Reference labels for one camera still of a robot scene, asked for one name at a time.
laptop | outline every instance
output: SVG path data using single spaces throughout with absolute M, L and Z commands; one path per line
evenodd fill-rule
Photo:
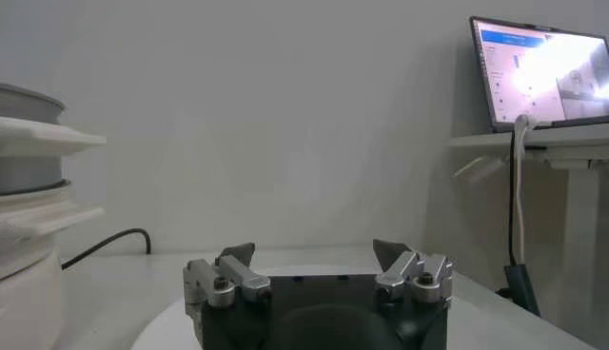
M 604 37 L 471 17 L 494 132 L 526 114 L 541 126 L 609 123 Z

black power cord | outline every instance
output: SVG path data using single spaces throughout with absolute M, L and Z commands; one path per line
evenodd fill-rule
M 510 264 L 516 266 L 514 258 L 514 144 L 516 142 L 516 132 L 512 131 L 512 141 L 510 142 L 510 199 L 508 206 L 509 219 L 507 223 L 507 252 L 510 257 Z
M 516 305 L 528 310 L 534 315 L 540 315 L 537 305 L 537 298 L 533 291 L 533 286 L 529 279 L 526 265 L 518 264 L 514 258 L 514 148 L 516 132 L 512 132 L 510 143 L 510 200 L 509 200 L 509 223 L 507 228 L 508 254 L 510 264 L 503 268 L 507 279 L 507 288 L 502 288 L 496 293 L 500 296 L 511 299 Z
M 75 263 L 80 262 L 81 260 L 83 260 L 87 256 L 95 253 L 96 251 L 98 251 L 99 249 L 101 249 L 104 246 L 108 245 L 109 243 L 112 243 L 112 242 L 118 240 L 119 238 L 124 237 L 126 235 L 130 235 L 132 233 L 141 233 L 144 236 L 144 239 L 146 240 L 146 254 L 149 255 L 150 254 L 150 248 L 151 248 L 150 235 L 148 235 L 148 233 L 145 231 L 144 228 L 130 228 L 130 229 L 127 229 L 125 231 L 121 231 L 119 233 L 116 233 L 116 234 L 106 238 L 105 240 L 99 242 L 98 244 L 96 244 L 96 245 L 92 246 L 91 248 L 85 250 L 84 252 L 78 254 L 74 258 L 68 260 L 67 262 L 62 263 L 61 264 L 61 269 L 62 270 L 68 269 L 70 266 L 74 265 Z

white tabletop surface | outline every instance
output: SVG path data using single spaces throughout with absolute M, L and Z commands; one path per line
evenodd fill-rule
M 158 314 L 183 297 L 186 262 L 216 255 L 89 257 L 79 262 L 64 274 L 66 327 L 55 349 L 130 349 Z M 371 246 L 262 250 L 252 261 L 254 269 L 311 264 L 378 269 Z M 449 350 L 593 349 L 459 274 L 455 296 Z

screw head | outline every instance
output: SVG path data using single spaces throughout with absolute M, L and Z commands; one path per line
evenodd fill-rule
M 429 272 L 425 272 L 419 276 L 419 283 L 422 285 L 431 285 L 434 283 L 434 276 Z
M 218 290 L 218 289 L 226 289 L 228 287 L 228 279 L 226 277 L 217 277 L 214 281 L 213 281 L 213 288 Z

desk leg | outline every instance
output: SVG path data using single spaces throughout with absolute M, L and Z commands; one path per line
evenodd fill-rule
M 564 254 L 560 327 L 576 337 L 590 340 L 595 325 L 594 305 L 599 272 L 598 233 L 603 230 L 600 212 L 601 177 L 591 169 L 569 170 L 564 226 Z

